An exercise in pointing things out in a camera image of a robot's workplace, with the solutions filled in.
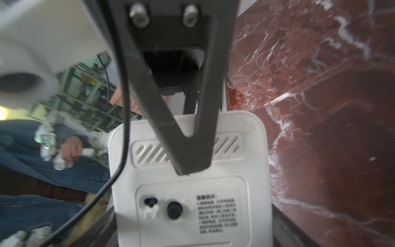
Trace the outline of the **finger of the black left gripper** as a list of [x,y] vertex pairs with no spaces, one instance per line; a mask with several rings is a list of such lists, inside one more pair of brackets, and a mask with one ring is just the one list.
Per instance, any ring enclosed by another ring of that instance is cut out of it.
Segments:
[[[238,1],[228,1],[228,55],[238,6]],[[184,114],[184,102],[185,94],[181,92],[162,97],[161,103],[166,109],[162,114],[144,113],[141,110],[178,175],[200,172],[211,165],[219,115],[219,112]]]

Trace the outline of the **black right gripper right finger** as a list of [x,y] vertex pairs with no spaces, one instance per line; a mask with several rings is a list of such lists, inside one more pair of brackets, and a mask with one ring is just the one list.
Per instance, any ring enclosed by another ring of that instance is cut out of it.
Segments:
[[272,215],[274,247],[320,247],[274,204]]

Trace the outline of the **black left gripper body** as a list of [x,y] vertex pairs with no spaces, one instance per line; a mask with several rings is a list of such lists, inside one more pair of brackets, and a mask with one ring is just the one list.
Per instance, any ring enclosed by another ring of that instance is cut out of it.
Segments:
[[83,1],[144,113],[185,94],[184,114],[217,114],[228,58],[228,1]]

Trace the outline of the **person in blue jeans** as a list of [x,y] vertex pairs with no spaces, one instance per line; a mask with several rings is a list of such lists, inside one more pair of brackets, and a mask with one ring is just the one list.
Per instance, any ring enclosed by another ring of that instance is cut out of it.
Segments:
[[[71,168],[55,170],[40,156],[35,141],[39,126],[35,120],[1,121],[1,239],[41,224],[57,230],[110,178],[107,168],[82,155]],[[83,149],[89,147],[86,136],[63,124],[54,131],[58,149],[71,136],[82,140]]]

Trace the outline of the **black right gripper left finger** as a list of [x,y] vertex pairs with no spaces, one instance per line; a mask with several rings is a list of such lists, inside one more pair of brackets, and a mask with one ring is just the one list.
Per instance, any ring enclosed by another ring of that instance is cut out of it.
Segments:
[[117,247],[117,223],[114,207],[91,226],[81,237],[69,247]]

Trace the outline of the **person's hand on controller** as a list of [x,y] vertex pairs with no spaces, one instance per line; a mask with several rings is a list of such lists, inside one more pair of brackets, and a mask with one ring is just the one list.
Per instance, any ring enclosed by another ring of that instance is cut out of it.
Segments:
[[64,140],[60,146],[62,158],[67,163],[77,161],[83,150],[83,142],[78,136],[71,136]]

